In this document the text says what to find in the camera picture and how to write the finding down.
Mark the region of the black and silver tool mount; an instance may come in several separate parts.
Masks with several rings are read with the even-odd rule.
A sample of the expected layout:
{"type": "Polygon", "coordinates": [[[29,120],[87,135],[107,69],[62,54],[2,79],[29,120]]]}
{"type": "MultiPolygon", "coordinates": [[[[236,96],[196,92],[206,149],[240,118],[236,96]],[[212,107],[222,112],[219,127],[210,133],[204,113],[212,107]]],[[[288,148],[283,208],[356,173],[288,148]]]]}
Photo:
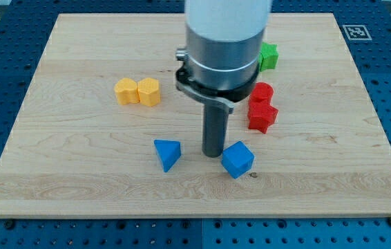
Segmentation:
{"type": "Polygon", "coordinates": [[[193,100],[208,107],[215,107],[233,113],[235,103],[248,97],[253,91],[258,76],[258,62],[254,61],[250,66],[234,71],[216,71],[211,68],[199,67],[207,83],[197,81],[196,71],[191,68],[191,60],[185,48],[177,49],[176,59],[182,62],[182,66],[176,71],[176,88],[193,100]]]}

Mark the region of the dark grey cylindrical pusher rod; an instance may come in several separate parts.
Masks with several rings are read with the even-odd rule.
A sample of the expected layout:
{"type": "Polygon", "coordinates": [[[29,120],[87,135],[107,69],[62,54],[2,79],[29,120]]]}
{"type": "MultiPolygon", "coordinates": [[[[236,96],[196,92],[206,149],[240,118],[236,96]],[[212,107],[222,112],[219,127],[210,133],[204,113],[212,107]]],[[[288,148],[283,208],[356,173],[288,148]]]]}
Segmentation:
{"type": "Polygon", "coordinates": [[[219,157],[224,148],[229,113],[220,107],[204,105],[202,152],[205,156],[219,157]]]}

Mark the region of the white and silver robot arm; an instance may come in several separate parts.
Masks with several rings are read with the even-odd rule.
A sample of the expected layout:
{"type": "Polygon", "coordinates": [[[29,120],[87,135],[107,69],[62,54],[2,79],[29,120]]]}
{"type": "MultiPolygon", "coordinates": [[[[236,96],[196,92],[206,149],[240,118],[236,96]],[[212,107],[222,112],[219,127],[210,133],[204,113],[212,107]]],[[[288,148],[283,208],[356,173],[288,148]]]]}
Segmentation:
{"type": "Polygon", "coordinates": [[[235,104],[256,84],[271,0],[187,0],[176,88],[203,104],[202,152],[218,157],[235,104]]]}

